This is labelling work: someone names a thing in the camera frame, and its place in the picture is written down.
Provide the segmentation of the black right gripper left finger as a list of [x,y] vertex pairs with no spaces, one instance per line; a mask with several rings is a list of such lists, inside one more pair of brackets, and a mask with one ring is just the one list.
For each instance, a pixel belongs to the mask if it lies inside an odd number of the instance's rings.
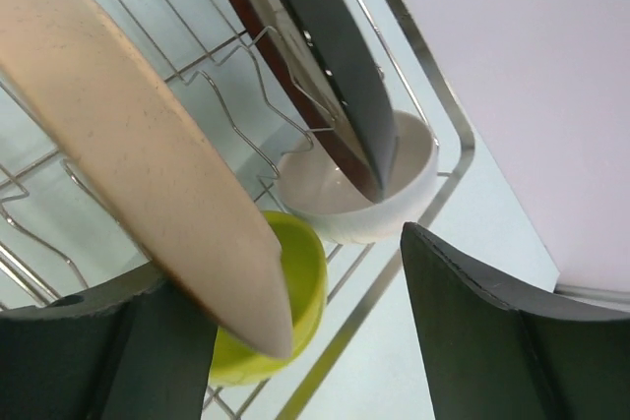
[[198,419],[218,327],[143,265],[1,314],[4,419]]

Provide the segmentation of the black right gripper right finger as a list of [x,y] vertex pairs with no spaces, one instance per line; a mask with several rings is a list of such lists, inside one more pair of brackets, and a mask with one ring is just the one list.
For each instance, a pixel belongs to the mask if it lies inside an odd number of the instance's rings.
[[625,419],[629,316],[529,285],[409,222],[401,254],[438,419]]

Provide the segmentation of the beige bird pattern plate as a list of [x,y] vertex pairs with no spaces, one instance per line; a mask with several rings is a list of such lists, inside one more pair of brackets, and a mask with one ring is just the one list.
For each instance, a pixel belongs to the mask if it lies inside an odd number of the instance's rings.
[[1,72],[130,236],[218,322],[293,349],[281,246],[194,119],[95,0],[1,0]]

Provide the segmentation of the lime green bowl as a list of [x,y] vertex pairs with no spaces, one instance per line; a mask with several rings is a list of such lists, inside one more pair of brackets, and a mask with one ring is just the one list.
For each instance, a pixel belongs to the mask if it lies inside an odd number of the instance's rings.
[[258,384],[291,364],[312,341],[327,299],[327,261],[323,244],[305,221],[265,210],[265,219],[282,245],[282,267],[292,316],[293,351],[287,359],[257,353],[225,330],[218,331],[209,382],[217,387]]

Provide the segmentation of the white bowl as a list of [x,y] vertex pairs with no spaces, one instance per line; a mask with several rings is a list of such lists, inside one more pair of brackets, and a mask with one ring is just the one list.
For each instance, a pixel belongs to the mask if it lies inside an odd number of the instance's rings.
[[283,207],[334,243],[368,244],[402,231],[418,220],[437,186],[439,146],[418,114],[394,114],[397,142],[385,186],[354,185],[319,143],[306,152],[289,152],[278,163],[278,194]]

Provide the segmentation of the chrome wire dish rack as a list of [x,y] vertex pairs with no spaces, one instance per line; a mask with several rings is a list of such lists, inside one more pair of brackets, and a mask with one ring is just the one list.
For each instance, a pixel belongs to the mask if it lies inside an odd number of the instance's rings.
[[[149,60],[264,210],[281,207],[268,160],[294,146],[296,111],[228,0],[96,0]],[[397,108],[425,119],[450,197],[458,138],[425,60],[384,0],[347,0]],[[429,419],[432,407],[391,237],[325,245],[328,307],[288,368],[254,386],[208,387],[207,419]],[[1,87],[1,306],[45,306],[142,265],[145,255],[83,191],[8,84]]]

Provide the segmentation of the red rimmed beige plate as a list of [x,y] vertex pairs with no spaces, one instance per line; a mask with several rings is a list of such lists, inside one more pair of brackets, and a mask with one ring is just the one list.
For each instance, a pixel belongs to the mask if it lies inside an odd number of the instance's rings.
[[367,192],[394,159],[393,107],[345,0],[229,0],[317,141]]

